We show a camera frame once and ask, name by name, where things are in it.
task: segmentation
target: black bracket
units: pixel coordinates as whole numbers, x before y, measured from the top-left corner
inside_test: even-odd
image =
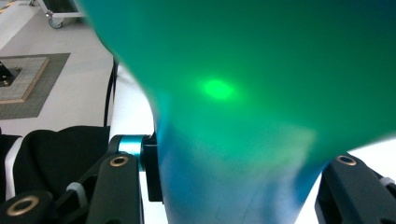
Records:
[[[20,72],[21,68],[15,67],[8,69],[0,61],[0,87],[9,87]]]
[[[349,154],[322,173],[315,209],[320,224],[396,224],[396,185]]]
[[[77,189],[68,189],[56,202],[44,190],[17,195],[1,205],[0,223],[144,223],[138,159],[119,151],[122,137],[111,139],[106,154],[74,183]],[[142,138],[140,153],[149,200],[161,202],[155,134]]]

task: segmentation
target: black cable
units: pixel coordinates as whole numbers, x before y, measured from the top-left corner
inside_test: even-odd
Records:
[[[106,104],[105,104],[105,117],[104,117],[104,126],[107,126],[107,117],[108,117],[108,106],[110,104],[110,95],[111,90],[113,90],[113,102],[114,102],[114,92],[116,92],[116,81],[117,81],[117,73],[118,73],[119,63],[116,59],[113,59],[113,68],[111,69],[110,79],[107,84],[107,93],[106,93]]]

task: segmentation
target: gray carpet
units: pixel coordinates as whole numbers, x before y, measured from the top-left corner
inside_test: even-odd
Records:
[[[70,53],[29,55],[29,57],[47,57],[49,58],[49,64],[24,103],[0,105],[0,119],[27,119],[38,117],[69,55]]]

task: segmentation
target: green translucent membrane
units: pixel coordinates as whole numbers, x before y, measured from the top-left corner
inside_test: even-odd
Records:
[[[396,129],[394,1],[82,2],[151,102],[170,223],[291,223]]]

